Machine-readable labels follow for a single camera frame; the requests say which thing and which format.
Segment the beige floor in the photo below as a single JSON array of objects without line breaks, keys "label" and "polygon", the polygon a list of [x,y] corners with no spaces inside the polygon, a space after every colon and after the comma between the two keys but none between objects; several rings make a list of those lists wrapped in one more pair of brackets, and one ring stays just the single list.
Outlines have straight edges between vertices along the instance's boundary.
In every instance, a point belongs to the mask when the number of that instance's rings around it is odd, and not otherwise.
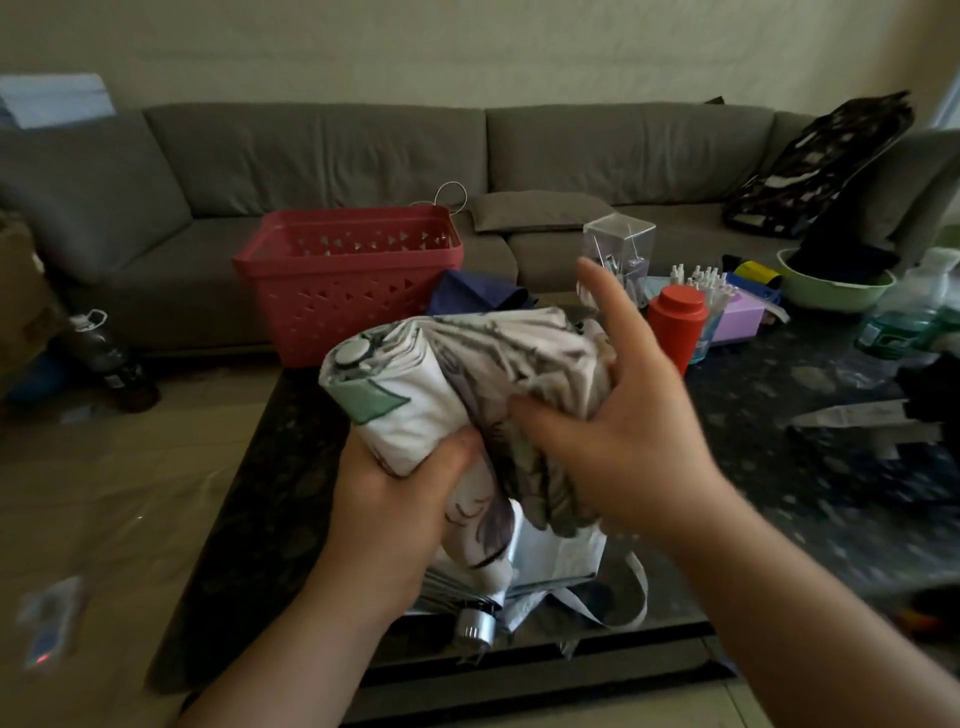
[{"label": "beige floor", "polygon": [[[144,692],[144,674],[279,369],[262,357],[167,368],[143,414],[113,412],[96,390],[0,414],[0,725],[158,728],[176,715],[182,696]],[[27,675],[20,597],[75,573],[89,597],[74,649]],[[488,724],[769,725],[737,683]]]}]

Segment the yellow object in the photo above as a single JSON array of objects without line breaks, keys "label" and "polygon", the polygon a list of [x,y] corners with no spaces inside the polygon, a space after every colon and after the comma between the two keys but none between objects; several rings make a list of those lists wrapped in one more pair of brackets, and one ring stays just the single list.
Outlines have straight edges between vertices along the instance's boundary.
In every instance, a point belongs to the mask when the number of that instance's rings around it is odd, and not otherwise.
[{"label": "yellow object", "polygon": [[820,308],[839,313],[863,313],[883,295],[897,277],[884,272],[884,282],[879,285],[838,283],[834,280],[815,279],[793,270],[787,261],[799,250],[788,248],[777,253],[783,275],[780,292],[791,303],[802,308]]},{"label": "yellow object", "polygon": [[763,263],[757,263],[755,260],[744,260],[733,269],[733,272],[743,279],[752,280],[768,288],[777,287],[775,279],[780,277],[780,273],[773,268],[767,268]]}]

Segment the black patterned bag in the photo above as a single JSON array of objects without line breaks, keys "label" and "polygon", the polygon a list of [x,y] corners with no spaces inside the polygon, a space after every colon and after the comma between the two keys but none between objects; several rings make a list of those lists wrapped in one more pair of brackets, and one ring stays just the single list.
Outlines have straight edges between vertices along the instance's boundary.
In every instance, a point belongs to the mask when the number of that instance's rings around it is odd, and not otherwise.
[{"label": "black patterned bag", "polygon": [[731,228],[799,238],[853,175],[913,124],[909,91],[852,99],[814,119],[766,175],[754,175],[724,205]]}]

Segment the clear plastic box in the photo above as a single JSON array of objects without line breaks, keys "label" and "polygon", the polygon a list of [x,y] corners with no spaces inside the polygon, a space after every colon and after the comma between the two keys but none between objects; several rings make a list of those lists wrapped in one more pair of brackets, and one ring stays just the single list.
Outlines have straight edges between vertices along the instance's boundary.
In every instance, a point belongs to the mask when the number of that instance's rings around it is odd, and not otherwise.
[{"label": "clear plastic box", "polygon": [[619,212],[584,225],[583,255],[613,273],[634,303],[643,299],[657,226]]}]

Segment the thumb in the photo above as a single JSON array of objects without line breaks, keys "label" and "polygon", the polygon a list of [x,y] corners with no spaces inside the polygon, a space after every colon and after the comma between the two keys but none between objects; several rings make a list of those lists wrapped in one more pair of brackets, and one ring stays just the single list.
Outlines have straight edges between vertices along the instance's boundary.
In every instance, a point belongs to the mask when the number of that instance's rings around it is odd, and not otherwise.
[{"label": "thumb", "polygon": [[589,423],[531,397],[513,396],[507,404],[514,422],[530,442],[568,470],[571,462],[579,462],[578,454],[592,439]]},{"label": "thumb", "polygon": [[446,504],[457,481],[476,462],[482,450],[480,433],[469,425],[461,427],[443,438],[406,480],[421,496]]}]

